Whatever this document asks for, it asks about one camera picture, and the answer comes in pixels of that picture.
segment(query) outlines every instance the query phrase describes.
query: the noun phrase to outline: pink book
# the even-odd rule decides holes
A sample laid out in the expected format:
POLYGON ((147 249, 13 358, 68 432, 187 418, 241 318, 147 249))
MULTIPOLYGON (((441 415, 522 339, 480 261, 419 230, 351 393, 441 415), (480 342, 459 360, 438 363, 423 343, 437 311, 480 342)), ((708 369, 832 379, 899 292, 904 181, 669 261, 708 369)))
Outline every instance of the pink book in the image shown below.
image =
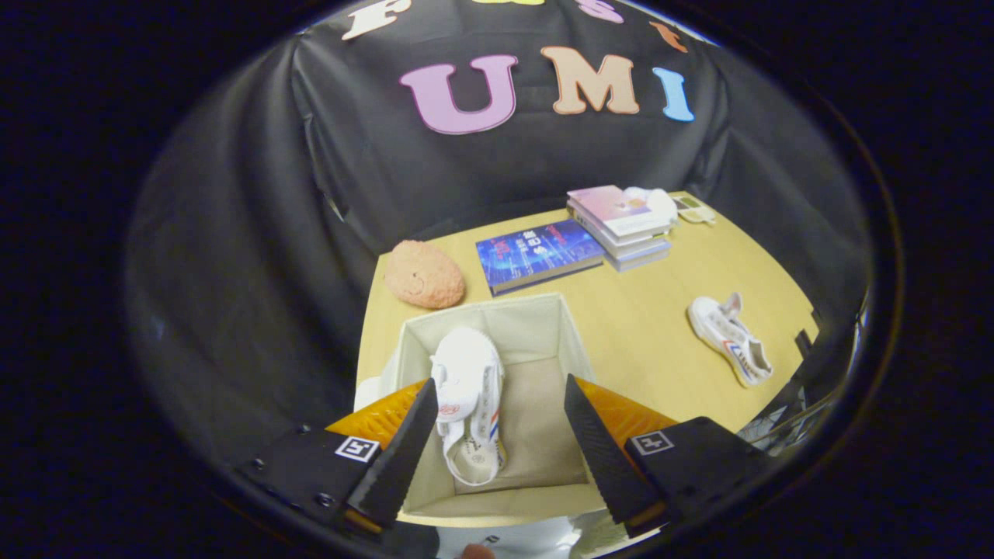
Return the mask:
POLYGON ((654 235, 669 225, 649 210, 643 200, 626 196, 614 185, 571 190, 567 194, 618 240, 654 235))

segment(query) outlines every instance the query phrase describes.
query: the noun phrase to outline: stack of books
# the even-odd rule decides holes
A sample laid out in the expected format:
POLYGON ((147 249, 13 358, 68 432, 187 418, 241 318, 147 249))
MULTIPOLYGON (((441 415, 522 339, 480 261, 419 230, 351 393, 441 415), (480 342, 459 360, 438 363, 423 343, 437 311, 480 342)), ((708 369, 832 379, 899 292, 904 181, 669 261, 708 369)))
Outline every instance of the stack of books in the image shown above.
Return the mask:
POLYGON ((604 248, 604 259, 619 272, 666 258, 664 237, 673 222, 651 211, 643 200, 626 196, 617 186, 568 192, 567 210, 604 248))

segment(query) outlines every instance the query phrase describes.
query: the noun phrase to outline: pink rock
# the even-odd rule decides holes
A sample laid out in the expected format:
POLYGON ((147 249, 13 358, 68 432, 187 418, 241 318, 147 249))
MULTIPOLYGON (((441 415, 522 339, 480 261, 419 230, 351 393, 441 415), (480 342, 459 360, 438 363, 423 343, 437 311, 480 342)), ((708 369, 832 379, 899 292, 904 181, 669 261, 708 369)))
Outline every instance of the pink rock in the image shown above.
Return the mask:
POLYGON ((390 252, 384 282, 398 299, 425 308, 447 308, 466 293, 459 266, 421 241, 401 241, 390 252))

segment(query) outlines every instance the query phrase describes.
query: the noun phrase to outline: screw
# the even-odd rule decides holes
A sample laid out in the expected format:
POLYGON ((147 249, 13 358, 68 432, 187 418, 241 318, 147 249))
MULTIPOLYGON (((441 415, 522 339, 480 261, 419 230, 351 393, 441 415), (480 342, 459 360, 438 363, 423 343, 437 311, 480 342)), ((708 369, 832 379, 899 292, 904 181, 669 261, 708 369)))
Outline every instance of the screw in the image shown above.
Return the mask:
POLYGON ((328 493, 318 493, 314 495, 314 500, 316 500, 318 504, 324 507, 331 506, 331 503, 335 502, 335 498, 329 495, 328 493))

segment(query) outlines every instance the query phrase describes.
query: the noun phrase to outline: foam letter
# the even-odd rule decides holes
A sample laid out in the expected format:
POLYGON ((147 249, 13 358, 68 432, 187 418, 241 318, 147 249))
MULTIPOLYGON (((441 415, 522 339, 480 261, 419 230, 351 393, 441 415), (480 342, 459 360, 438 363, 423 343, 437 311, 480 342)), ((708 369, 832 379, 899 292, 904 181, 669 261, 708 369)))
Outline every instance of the foam letter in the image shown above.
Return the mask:
POLYGON ((465 112, 455 106, 452 86, 448 77, 455 73, 451 64, 426 66, 401 76, 401 84, 414 92, 414 104, 421 120, 432 130, 442 134, 468 134, 500 126, 514 114, 514 83, 511 67, 518 59, 511 55, 480 57, 469 63, 483 71, 490 89, 490 104, 474 112, 465 112))
POLYGON ((507 4, 508 2, 514 2, 515 4, 524 4, 526 6, 538 6, 540 4, 545 4, 546 0, 473 0, 477 4, 507 4))
POLYGON ((615 55, 607 55, 600 63, 600 70, 586 63, 583 56, 567 47, 546 47, 542 56, 553 61, 556 78, 559 80, 560 98, 553 103, 553 110, 559 114, 579 114, 586 110, 586 103, 580 100, 583 90, 586 100, 594 110, 604 106, 607 93, 611 100, 607 108, 619 114, 638 112, 635 91, 631 86, 631 61, 615 55))
POLYGON ((397 21, 397 16, 388 16, 389 12, 399 14, 410 7, 411 0, 384 0, 356 10, 349 14, 352 18, 352 29, 342 36, 342 40, 348 41, 374 29, 390 25, 397 21))
POLYGON ((684 47, 683 45, 680 44, 679 41, 680 36, 677 35, 676 33, 673 33, 670 30, 670 28, 666 27, 661 23, 656 23, 654 21, 650 21, 649 25, 655 27, 656 30, 659 31, 659 34, 663 36, 663 40, 669 43, 670 47, 673 47, 674 49, 680 51, 681 53, 687 52, 687 47, 684 47))
POLYGON ((577 0, 577 3, 580 4, 580 9, 589 16, 611 23, 624 23, 624 18, 621 17, 621 14, 615 12, 614 8, 607 2, 601 2, 600 0, 577 0))
POLYGON ((653 68, 652 73, 663 83, 663 93, 666 94, 666 108, 663 114, 674 120, 690 122, 694 114, 687 107, 687 96, 683 91, 683 76, 662 68, 653 68))

